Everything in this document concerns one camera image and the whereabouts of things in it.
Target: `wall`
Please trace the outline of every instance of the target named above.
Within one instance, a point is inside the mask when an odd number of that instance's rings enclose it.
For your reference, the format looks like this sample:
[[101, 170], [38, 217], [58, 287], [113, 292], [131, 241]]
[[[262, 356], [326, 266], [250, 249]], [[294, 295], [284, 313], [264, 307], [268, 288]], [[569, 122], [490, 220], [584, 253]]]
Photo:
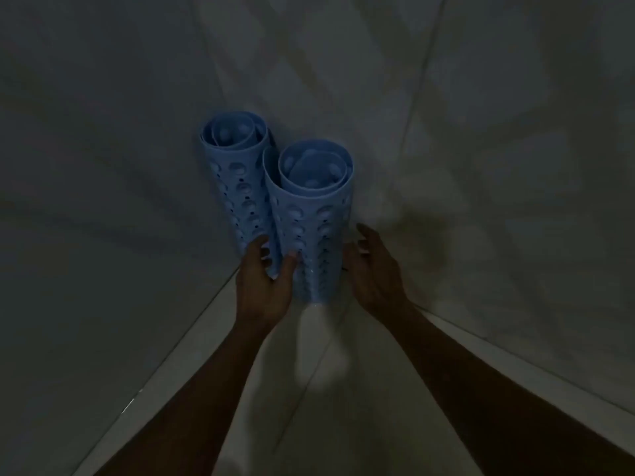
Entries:
[[237, 264], [186, 0], [0, 1], [0, 473], [68, 475]]
[[419, 305], [635, 411], [632, 0], [197, 10], [231, 106], [349, 147]]

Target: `hand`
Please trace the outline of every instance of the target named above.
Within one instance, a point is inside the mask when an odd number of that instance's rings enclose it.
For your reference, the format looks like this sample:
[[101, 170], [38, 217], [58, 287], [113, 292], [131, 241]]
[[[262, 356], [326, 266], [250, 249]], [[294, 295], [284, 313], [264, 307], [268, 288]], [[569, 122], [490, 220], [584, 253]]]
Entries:
[[357, 228], [366, 237], [358, 246], [368, 254], [361, 254], [353, 243], [344, 244], [344, 263], [349, 270], [353, 295], [364, 309], [385, 323], [391, 313], [409, 304], [401, 270], [376, 231], [364, 224], [358, 224]]
[[290, 253], [282, 260], [280, 273], [274, 281], [266, 267], [271, 259], [269, 249], [262, 248], [269, 238], [259, 235], [247, 246], [236, 276], [236, 328], [254, 329], [265, 335], [282, 319], [291, 303], [293, 271], [297, 256]]

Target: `right hand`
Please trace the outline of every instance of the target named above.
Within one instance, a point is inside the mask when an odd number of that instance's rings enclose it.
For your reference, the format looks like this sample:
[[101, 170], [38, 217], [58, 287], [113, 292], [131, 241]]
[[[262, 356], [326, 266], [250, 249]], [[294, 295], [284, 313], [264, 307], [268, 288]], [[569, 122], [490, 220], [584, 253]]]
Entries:
[[349, 270], [353, 295], [360, 305], [380, 322], [409, 304], [401, 282], [401, 270], [390, 255], [377, 231], [364, 224], [357, 228], [366, 239], [358, 246], [344, 244], [344, 263]]

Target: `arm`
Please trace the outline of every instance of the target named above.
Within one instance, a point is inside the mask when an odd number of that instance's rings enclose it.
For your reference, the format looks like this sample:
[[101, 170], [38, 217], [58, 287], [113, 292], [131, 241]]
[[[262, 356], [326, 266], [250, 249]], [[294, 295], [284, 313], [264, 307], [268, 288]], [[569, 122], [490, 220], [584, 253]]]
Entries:
[[245, 381], [267, 334], [291, 301], [296, 260], [284, 258], [274, 282], [261, 260], [266, 236], [247, 247], [236, 277], [234, 328], [211, 358], [97, 476], [209, 476]]
[[376, 231], [344, 249], [359, 303], [394, 336], [486, 476], [633, 475], [635, 459], [485, 364], [412, 305]]

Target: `tile floor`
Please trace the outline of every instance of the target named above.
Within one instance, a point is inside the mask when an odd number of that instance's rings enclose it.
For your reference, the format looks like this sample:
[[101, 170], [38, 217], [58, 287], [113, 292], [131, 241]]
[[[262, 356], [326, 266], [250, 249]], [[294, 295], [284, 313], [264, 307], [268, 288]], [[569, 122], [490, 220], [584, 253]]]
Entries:
[[[258, 354], [215, 476], [480, 475], [388, 332], [342, 289], [294, 303]], [[75, 476], [93, 474], [218, 347], [235, 310], [227, 284]], [[635, 454], [635, 416], [430, 316], [479, 357]]]

